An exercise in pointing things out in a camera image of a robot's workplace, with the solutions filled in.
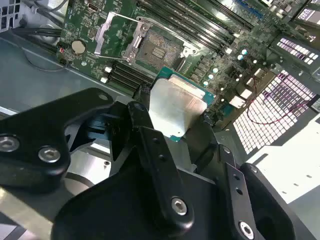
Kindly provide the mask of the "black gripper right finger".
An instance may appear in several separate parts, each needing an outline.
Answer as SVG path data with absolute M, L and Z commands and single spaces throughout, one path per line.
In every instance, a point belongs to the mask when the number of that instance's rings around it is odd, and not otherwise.
M 210 117 L 195 122 L 196 173 L 217 187 L 219 240 L 311 240 L 312 233 L 290 209 L 262 172 L 238 165 L 232 151 L 218 143 Z

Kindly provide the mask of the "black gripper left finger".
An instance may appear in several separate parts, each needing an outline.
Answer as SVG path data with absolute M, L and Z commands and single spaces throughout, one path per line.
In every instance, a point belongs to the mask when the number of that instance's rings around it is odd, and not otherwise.
M 71 153 L 95 139 L 107 139 L 117 160 L 123 151 L 127 104 L 98 88 L 88 88 L 14 114 L 0 122 L 0 183 L 32 193 L 57 189 Z

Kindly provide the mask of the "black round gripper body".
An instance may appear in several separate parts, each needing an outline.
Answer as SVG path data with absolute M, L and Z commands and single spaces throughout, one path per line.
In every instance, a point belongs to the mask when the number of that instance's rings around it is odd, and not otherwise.
M 233 237 L 233 156 L 211 140 L 211 176 L 179 171 L 144 107 L 128 107 L 119 171 L 70 199 L 53 240 L 218 240 Z

